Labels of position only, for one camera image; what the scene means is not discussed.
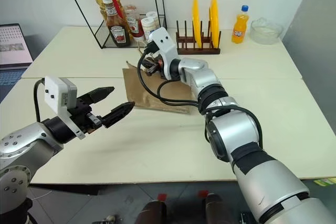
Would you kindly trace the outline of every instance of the laptop screen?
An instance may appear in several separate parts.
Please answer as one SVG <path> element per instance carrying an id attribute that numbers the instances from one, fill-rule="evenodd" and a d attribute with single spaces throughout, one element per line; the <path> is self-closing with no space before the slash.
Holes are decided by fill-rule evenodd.
<path id="1" fill-rule="evenodd" d="M 20 25 L 0 25 L 0 68 L 25 68 L 32 61 Z"/>

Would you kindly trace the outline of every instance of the white table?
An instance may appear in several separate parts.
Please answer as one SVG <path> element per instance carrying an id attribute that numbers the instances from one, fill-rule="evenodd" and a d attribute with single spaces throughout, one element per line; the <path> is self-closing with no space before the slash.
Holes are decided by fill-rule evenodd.
<path id="1" fill-rule="evenodd" d="M 35 122 L 32 91 L 36 80 L 21 79 L 0 104 L 1 137 Z M 70 80 L 77 86 L 78 95 L 96 87 L 116 88 L 105 100 L 92 106 L 95 115 L 105 115 L 127 100 L 121 78 Z M 302 80 L 221 82 L 241 106 L 259 118 L 264 148 L 270 155 L 300 178 L 336 176 L 336 137 Z M 39 100 L 41 118 L 53 117 L 51 109 L 43 103 L 43 89 L 39 89 Z M 66 144 L 36 173 L 32 183 L 235 179 L 230 165 L 215 158 L 203 133 L 204 119 L 197 111 L 189 115 L 134 108 L 109 129 L 101 128 L 83 140 Z"/>
<path id="2" fill-rule="evenodd" d="M 173 39 L 175 31 L 169 30 Z M 260 45 L 246 36 L 244 43 L 231 42 L 232 31 L 222 31 L 220 55 L 186 56 L 204 59 L 220 79 L 291 79 L 301 78 L 282 42 Z M 122 78 L 126 61 L 136 64 L 135 48 L 100 49 L 88 27 L 65 27 L 23 78 L 58 77 Z"/>

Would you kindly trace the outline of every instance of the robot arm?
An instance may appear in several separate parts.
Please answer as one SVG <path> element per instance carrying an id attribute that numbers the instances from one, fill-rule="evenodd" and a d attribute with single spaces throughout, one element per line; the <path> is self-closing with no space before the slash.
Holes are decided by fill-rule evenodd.
<path id="1" fill-rule="evenodd" d="M 77 97 L 77 88 L 67 79 L 45 78 L 45 101 L 56 117 L 35 122 L 10 133 L 0 141 L 0 223 L 28 223 L 32 201 L 28 185 L 36 171 L 76 136 L 84 138 L 103 125 L 108 128 L 124 118 L 134 106 L 127 102 L 101 117 L 91 104 L 105 99 L 114 87 L 97 88 Z"/>
<path id="2" fill-rule="evenodd" d="M 310 198 L 309 189 L 262 149 L 257 118 L 228 96 L 207 63 L 180 59 L 164 28 L 154 31 L 150 38 L 153 41 L 145 53 L 158 51 L 163 62 L 156 69 L 162 71 L 162 76 L 191 87 L 198 110 L 205 115 L 213 152 L 220 160 L 230 162 L 255 219 L 267 224 L 335 224 L 322 202 Z"/>

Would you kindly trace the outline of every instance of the brown chair leg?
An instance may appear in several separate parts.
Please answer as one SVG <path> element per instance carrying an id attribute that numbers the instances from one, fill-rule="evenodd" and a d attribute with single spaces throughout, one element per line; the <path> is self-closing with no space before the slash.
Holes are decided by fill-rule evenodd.
<path id="1" fill-rule="evenodd" d="M 207 224 L 237 224 L 228 208 L 217 194 L 208 194 L 205 199 L 205 216 Z"/>
<path id="2" fill-rule="evenodd" d="M 152 201 L 139 213 L 135 224 L 165 224 L 167 217 L 166 205 L 162 201 Z"/>

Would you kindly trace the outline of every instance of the blue bottle cap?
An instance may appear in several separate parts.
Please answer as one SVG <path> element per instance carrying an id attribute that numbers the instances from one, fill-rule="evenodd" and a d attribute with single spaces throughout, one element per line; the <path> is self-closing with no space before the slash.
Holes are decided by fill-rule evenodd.
<path id="1" fill-rule="evenodd" d="M 243 5 L 243 6 L 241 7 L 241 10 L 242 10 L 243 12 L 247 12 L 247 10 L 248 10 L 248 5 Z"/>

